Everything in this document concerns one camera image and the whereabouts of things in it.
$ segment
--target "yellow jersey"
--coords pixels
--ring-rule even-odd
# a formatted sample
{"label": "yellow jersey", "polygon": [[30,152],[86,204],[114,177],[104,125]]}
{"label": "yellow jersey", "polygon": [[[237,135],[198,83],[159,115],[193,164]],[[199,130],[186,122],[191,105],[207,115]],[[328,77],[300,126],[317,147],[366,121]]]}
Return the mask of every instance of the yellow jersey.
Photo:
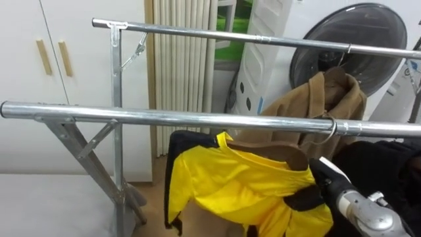
{"label": "yellow jersey", "polygon": [[194,199],[226,220],[256,226],[259,237],[324,236],[333,225],[327,205],[296,211],[284,197],[314,184],[310,169],[291,171],[286,162],[233,150],[223,132],[172,133],[166,165],[165,225],[182,233],[179,214]]}

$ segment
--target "vertical radiator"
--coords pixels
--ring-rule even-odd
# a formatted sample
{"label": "vertical radiator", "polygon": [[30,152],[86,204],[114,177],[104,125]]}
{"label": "vertical radiator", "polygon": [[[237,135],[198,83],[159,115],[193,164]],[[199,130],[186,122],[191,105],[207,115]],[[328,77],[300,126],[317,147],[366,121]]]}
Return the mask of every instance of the vertical radiator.
{"label": "vertical radiator", "polygon": [[[153,3],[155,24],[216,29],[217,0],[154,0]],[[214,50],[214,39],[155,35],[157,109],[211,111]],[[179,129],[200,131],[158,126],[158,155],[166,154],[171,133]]]}

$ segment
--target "beige jacket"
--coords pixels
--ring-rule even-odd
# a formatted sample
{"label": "beige jacket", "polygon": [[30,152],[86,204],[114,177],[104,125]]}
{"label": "beige jacket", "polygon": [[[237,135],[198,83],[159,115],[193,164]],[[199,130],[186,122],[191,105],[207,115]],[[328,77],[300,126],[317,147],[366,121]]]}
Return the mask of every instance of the beige jacket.
{"label": "beige jacket", "polygon": [[[342,68],[332,68],[326,73],[319,72],[308,83],[291,90],[260,115],[311,119],[330,115],[335,119],[360,120],[365,105],[366,96],[355,78],[345,74]],[[235,140],[248,143],[288,142],[300,146],[308,158],[323,156],[328,159],[344,145],[355,140],[353,137],[333,136],[322,145],[310,143],[322,142],[327,137],[324,134],[242,130]]]}

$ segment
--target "washing machine door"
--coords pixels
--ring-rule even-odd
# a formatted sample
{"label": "washing machine door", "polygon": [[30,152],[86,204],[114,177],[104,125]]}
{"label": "washing machine door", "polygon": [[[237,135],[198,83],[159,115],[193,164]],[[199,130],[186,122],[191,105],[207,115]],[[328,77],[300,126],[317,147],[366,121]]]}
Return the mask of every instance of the washing machine door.
{"label": "washing machine door", "polygon": [[[406,49],[407,30],[399,15],[386,6],[361,4],[341,9],[326,17],[305,39]],[[371,95],[390,79],[401,60],[319,49],[297,49],[289,76],[291,86],[296,88],[308,82],[319,71],[342,66],[360,82],[361,90]]]}

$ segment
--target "clothes rack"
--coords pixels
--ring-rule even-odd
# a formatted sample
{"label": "clothes rack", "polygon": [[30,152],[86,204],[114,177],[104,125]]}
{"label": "clothes rack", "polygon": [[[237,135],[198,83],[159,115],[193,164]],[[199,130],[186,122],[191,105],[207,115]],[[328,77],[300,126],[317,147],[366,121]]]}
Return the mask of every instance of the clothes rack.
{"label": "clothes rack", "polygon": [[[71,105],[48,105],[36,103],[4,102],[0,115],[8,119],[32,119],[44,123],[63,145],[71,152],[87,173],[101,187],[115,204],[115,236],[124,236],[124,205],[127,203],[145,224],[141,209],[123,176],[122,125],[150,124],[163,126],[198,126],[214,128],[262,128],[291,132],[311,132],[339,136],[375,136],[384,138],[421,138],[421,125],[386,122],[365,122],[355,120],[307,119],[286,117],[247,117],[218,115],[210,113],[187,113],[176,111],[122,109],[122,59],[121,31],[144,32],[134,55],[124,63],[130,64],[145,48],[147,33],[172,34],[212,39],[225,39],[288,47],[327,49],[344,53],[360,53],[386,57],[421,59],[421,52],[404,49],[390,49],[346,43],[314,41],[308,39],[274,38],[252,36],[230,32],[216,32],[122,22],[94,18],[94,27],[108,28],[111,32],[111,78],[113,108],[82,107]],[[90,141],[87,141],[76,126],[76,122],[102,122],[106,125]],[[114,131],[114,181],[96,156],[94,149],[108,134]]]}
{"label": "clothes rack", "polygon": [[377,55],[386,57],[400,57],[407,59],[421,59],[420,51],[412,51],[405,49],[392,49],[386,47],[374,47],[366,45],[354,45],[351,43],[335,43],[327,41],[318,41],[310,39],[291,39],[291,38],[277,38],[271,36],[258,36],[249,34],[240,34],[233,32],[219,32],[211,30],[199,30],[191,28],[182,28],[175,26],[162,26],[156,24],[144,24],[137,22],[123,22],[115,20],[92,19],[93,27],[110,28],[110,26],[117,26],[121,30],[156,33],[156,34],[170,34],[176,36],[191,36],[199,38],[209,38],[216,40],[231,40],[242,41],[248,43],[259,43],[267,45],[287,46],[287,47],[302,47],[309,49],[327,49],[330,51],[339,51],[344,53],[358,53],[364,55]]}

